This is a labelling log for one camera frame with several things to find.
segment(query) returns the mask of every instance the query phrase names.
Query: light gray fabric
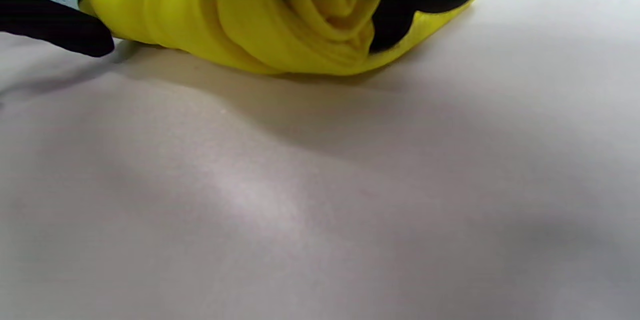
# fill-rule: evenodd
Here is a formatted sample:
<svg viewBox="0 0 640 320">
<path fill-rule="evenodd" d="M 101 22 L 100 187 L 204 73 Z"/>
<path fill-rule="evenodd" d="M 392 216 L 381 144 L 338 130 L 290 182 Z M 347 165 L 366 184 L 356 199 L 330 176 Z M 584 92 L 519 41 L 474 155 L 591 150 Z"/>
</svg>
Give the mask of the light gray fabric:
<svg viewBox="0 0 640 320">
<path fill-rule="evenodd" d="M 349 81 L 2 35 L 0 318 L 637 320 L 639 3 L 478 0 Z"/>
</svg>

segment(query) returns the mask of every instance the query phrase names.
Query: white table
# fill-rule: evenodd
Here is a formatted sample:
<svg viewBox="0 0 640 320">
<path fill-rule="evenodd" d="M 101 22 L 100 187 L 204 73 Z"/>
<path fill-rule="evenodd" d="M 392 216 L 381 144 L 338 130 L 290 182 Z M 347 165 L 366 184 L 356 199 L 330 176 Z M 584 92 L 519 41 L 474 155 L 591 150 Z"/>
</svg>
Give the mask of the white table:
<svg viewBox="0 0 640 320">
<path fill-rule="evenodd" d="M 357 79 L 0 36 L 3 320 L 637 320 L 640 0 Z"/>
</svg>

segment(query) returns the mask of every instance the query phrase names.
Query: hand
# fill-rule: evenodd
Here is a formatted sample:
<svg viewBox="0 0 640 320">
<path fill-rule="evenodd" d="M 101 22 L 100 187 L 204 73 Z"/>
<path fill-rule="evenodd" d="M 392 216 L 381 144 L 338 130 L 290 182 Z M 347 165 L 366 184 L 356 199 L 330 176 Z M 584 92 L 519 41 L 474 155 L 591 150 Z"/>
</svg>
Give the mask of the hand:
<svg viewBox="0 0 640 320">
<path fill-rule="evenodd" d="M 100 20 L 50 0 L 0 0 L 0 31 L 89 56 L 114 49 L 112 34 Z"/>
</svg>

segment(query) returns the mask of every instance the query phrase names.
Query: rolled yellow fabric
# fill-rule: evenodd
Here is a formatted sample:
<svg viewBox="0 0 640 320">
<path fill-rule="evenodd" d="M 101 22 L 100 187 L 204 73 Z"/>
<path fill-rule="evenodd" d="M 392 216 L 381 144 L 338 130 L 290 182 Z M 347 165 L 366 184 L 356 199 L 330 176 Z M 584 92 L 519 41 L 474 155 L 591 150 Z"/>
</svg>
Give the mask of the rolled yellow fabric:
<svg viewBox="0 0 640 320">
<path fill-rule="evenodd" d="M 261 74 L 351 75 L 402 56 L 469 3 L 416 13 L 392 49 L 370 54 L 371 17 L 380 0 L 82 0 L 115 36 L 182 49 Z"/>
</svg>

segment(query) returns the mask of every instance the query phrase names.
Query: yellow cloth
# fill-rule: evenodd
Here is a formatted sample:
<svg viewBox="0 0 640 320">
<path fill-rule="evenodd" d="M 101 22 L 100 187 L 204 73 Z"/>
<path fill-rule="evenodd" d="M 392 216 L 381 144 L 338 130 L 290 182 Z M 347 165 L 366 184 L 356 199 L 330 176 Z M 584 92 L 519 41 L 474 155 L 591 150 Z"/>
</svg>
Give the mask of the yellow cloth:
<svg viewBox="0 0 640 320">
<path fill-rule="evenodd" d="M 402 56 L 458 15 L 416 13 L 393 49 L 369 54 L 380 0 L 82 0 L 118 38 L 263 74 L 350 75 Z"/>
</svg>

